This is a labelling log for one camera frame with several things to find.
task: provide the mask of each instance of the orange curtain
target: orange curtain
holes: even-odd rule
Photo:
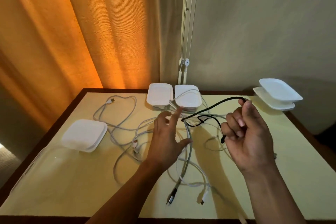
[[[0,83],[44,129],[82,88],[175,83],[182,2],[0,0]]]

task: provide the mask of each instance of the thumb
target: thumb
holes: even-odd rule
[[[190,144],[192,140],[190,138],[183,139],[179,141],[179,146],[181,147],[181,151],[183,150],[184,147],[186,147],[188,144]]]
[[[262,117],[250,100],[244,103],[241,109],[241,115],[248,128],[260,127],[259,120],[262,119]]]

